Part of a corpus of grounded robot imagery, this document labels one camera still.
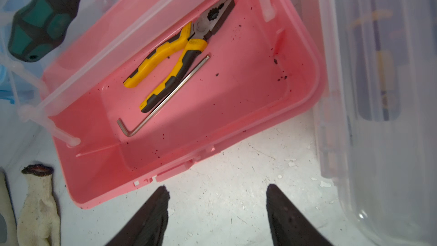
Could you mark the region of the clear white toolbox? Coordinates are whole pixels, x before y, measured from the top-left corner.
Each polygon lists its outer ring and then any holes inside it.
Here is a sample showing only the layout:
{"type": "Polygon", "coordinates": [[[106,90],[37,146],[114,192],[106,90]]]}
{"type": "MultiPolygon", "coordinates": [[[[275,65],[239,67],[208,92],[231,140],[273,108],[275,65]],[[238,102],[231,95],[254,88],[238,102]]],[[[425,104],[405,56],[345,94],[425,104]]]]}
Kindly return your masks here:
{"type": "Polygon", "coordinates": [[[437,243],[437,0],[302,0],[323,48],[321,173],[379,246],[437,243]]]}

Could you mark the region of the pink toolbox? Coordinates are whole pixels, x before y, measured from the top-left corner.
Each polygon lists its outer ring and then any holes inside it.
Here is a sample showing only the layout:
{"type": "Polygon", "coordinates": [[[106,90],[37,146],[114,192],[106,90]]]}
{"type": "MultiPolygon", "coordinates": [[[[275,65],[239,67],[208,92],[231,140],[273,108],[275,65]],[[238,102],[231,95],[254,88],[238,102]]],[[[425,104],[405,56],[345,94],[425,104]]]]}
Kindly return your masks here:
{"type": "Polygon", "coordinates": [[[118,0],[56,53],[47,92],[20,116],[53,136],[73,202],[89,209],[188,170],[231,145],[307,111],[320,99],[324,63],[290,0],[235,0],[208,41],[209,61],[133,137],[141,102],[179,58],[134,88],[124,80],[155,47],[218,0],[118,0]]]}

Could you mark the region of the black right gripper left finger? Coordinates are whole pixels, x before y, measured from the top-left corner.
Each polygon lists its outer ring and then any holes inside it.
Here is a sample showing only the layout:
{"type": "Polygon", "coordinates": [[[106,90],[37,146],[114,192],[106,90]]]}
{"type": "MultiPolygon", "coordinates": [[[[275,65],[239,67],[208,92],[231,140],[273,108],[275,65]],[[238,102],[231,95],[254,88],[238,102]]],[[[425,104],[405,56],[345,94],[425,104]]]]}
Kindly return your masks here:
{"type": "Polygon", "coordinates": [[[170,194],[166,187],[158,187],[107,245],[161,246],[168,225],[169,200],[170,194]]]}

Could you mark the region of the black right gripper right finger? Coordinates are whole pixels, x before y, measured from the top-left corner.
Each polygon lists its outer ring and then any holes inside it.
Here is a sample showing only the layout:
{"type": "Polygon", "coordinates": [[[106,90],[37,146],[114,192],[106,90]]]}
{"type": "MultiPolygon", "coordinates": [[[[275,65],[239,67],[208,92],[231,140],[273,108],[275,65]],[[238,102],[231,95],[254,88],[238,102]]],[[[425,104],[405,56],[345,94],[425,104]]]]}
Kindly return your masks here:
{"type": "Polygon", "coordinates": [[[274,246],[332,246],[275,184],[267,187],[266,209],[274,246]]]}

